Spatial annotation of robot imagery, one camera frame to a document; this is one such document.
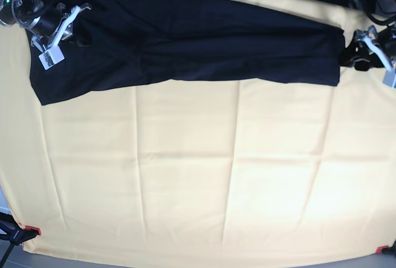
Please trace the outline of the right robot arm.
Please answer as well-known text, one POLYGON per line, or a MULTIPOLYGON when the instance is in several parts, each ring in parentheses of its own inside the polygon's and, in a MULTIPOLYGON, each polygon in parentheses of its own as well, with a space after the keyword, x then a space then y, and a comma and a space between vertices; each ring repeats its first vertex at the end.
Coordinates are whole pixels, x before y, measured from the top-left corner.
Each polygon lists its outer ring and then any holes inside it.
POLYGON ((90 4, 67 8, 60 0, 1 0, 1 25, 20 25, 42 53, 73 34, 73 22, 90 4))

